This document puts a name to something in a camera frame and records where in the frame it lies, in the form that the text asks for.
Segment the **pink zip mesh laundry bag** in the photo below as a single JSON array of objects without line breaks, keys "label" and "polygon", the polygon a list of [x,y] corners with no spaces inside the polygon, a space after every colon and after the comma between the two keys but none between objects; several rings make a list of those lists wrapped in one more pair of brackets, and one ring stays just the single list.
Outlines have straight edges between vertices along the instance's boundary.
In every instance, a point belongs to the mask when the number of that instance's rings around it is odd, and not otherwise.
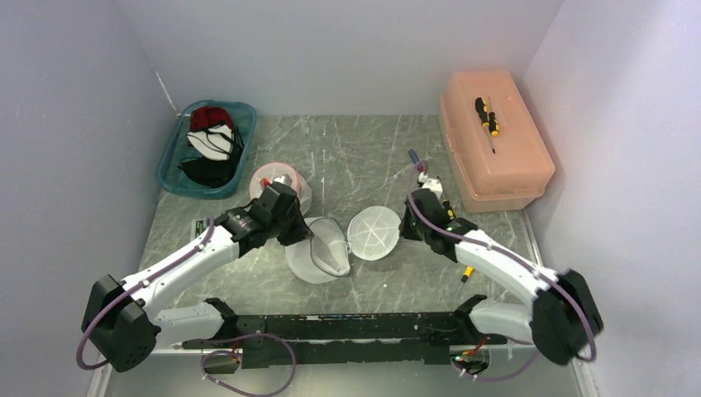
[{"label": "pink zip mesh laundry bag", "polygon": [[309,211],[312,204],[312,189],[291,165],[284,162],[270,162],[258,168],[250,179],[248,189],[250,199],[257,199],[262,194],[264,181],[270,183],[277,181],[291,187],[297,193],[302,215]]}]

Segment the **white mesh blue zip laundry bag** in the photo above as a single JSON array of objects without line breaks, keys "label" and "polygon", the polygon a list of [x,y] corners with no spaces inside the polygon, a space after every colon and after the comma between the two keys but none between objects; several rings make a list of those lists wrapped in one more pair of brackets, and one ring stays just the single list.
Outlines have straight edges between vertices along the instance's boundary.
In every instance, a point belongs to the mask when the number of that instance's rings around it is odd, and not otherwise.
[{"label": "white mesh blue zip laundry bag", "polygon": [[399,240],[400,217],[390,208],[373,206],[358,212],[342,227],[329,217],[306,218],[312,237],[284,249],[289,269],[300,280],[324,284],[347,277],[351,258],[378,261]]}]

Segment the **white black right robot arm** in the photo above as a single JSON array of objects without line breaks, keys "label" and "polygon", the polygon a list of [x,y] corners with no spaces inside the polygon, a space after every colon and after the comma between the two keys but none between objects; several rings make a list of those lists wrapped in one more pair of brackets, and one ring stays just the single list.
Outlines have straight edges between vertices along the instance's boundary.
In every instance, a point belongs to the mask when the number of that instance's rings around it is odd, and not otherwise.
[{"label": "white black right robot arm", "polygon": [[499,335],[532,344],[558,365],[597,359],[595,338],[603,331],[603,320],[580,273],[535,265],[474,223],[450,217],[429,189],[409,192],[405,205],[402,237],[424,242],[437,255],[475,268],[518,300],[508,304],[484,295],[467,299],[455,311],[460,340],[475,343]]}]

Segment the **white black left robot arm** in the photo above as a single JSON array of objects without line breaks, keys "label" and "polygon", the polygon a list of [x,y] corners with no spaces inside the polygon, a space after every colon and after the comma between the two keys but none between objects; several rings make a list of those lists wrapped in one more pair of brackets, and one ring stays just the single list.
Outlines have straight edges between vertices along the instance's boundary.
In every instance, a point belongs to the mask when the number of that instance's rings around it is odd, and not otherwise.
[{"label": "white black left robot arm", "polygon": [[222,299],[180,309],[168,309],[168,303],[271,239],[291,246],[311,237],[295,190],[279,181],[267,184],[246,206],[208,218],[202,234],[162,261],[121,280],[97,280],[81,324],[78,366],[96,370],[109,364],[124,372],[162,346],[195,340],[231,345],[241,335],[239,317]]}]

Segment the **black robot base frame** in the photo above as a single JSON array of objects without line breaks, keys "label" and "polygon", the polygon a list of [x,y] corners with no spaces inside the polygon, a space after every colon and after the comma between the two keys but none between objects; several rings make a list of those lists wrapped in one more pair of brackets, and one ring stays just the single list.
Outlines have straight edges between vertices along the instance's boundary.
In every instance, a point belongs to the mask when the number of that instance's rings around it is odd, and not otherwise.
[{"label": "black robot base frame", "polygon": [[186,350],[236,347],[245,369],[270,366],[420,361],[447,365],[464,347],[506,344],[469,322],[467,304],[455,311],[236,315],[209,339],[183,342]]}]

